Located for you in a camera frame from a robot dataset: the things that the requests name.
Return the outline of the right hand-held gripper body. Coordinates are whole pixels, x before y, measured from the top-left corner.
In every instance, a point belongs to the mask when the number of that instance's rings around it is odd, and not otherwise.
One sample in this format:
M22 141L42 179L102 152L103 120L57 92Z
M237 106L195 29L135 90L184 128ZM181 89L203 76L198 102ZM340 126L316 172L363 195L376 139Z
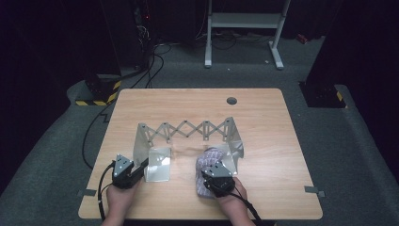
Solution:
M235 189L232 173L221 161L216 161L209 169L201 172L204 186L217 198L227 196Z

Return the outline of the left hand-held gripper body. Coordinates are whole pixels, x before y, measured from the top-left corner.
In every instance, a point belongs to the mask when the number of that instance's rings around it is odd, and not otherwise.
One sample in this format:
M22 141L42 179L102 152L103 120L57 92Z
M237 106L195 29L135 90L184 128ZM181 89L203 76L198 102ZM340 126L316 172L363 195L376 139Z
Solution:
M120 189L132 188L142 177L142 167L136 167L133 160L118 154L112 172L112 184Z

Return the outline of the grey metal expandable book rack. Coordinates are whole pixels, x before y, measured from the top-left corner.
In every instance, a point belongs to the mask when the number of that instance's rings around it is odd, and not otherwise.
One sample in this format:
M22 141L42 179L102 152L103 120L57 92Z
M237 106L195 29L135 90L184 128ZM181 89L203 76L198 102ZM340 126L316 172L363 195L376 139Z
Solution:
M136 129L136 140L133 148L134 164L144 167L147 182L165 182L170 179L173 137L190 138L194 135L202 137L204 142L211 137L221 138L220 144L211 145L222 152L219 162L230 176L238 173L238 159L244 157L244 143L238 132L233 117L226 118L220 124L203 121L198 125L190 121L182 121L174 126L168 122L157 128L150 128L142 122Z

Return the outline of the striped purple cloth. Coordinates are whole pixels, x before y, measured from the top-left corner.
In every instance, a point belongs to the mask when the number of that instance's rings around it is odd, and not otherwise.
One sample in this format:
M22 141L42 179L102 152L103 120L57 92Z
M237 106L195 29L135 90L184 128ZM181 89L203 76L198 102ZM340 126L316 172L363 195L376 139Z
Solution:
M208 190L203 182L201 172L209 169L216 161L221 161L223 152L215 147L208 148L196 160L196 190L197 194L202 198L212 199L215 195Z

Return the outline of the person's right hand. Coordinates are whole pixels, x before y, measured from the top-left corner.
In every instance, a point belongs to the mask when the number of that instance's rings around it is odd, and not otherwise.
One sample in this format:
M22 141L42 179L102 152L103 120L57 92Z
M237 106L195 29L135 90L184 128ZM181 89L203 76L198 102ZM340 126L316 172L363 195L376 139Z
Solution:
M221 211L229 218L247 214L247 206L240 200L240 197L243 199L247 198L247 191L237 177L233 177L233 180L235 188L231 192L231 195L216 199Z

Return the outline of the person's left hand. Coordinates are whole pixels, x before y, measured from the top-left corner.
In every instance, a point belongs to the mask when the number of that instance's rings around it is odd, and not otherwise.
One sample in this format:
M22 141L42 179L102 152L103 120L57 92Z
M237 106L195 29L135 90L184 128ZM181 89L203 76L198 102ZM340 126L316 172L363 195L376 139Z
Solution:
M116 186L110 186L106 190L108 213L106 219L125 219L131 208L139 184L131 188L121 189Z

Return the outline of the black yellow striped stand base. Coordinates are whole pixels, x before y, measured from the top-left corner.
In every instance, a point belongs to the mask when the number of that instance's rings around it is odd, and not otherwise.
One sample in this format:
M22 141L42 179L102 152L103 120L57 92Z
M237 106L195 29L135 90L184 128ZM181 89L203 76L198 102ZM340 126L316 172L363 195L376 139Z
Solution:
M75 103L80 106L110 105L116 99L120 85L117 78L100 78L98 75L86 78Z

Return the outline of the dark equipment rack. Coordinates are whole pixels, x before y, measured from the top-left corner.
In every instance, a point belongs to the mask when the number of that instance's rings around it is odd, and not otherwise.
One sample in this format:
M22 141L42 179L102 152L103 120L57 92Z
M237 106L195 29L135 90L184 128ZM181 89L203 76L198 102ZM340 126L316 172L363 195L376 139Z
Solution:
M146 0L101 0L111 40L121 68L142 69L151 49Z

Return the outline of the black stand base yellow corner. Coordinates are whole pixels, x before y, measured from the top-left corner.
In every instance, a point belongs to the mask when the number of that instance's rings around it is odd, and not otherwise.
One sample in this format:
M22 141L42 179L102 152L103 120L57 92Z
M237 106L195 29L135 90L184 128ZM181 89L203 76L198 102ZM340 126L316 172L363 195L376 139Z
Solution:
M308 107L346 108L342 94L334 86L317 86L300 82L299 87Z

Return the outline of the white metal stand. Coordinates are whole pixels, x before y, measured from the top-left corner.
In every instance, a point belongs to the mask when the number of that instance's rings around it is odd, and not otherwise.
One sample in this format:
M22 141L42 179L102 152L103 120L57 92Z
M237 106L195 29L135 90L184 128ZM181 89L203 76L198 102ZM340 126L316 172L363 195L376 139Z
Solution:
M274 29L275 35L268 42L276 68L283 70L284 65L279 54L278 44L285 24L291 0L284 0L280 13L225 13L213 12L213 0L208 0L207 34L204 53L204 67L212 67L212 29L213 28L256 28Z

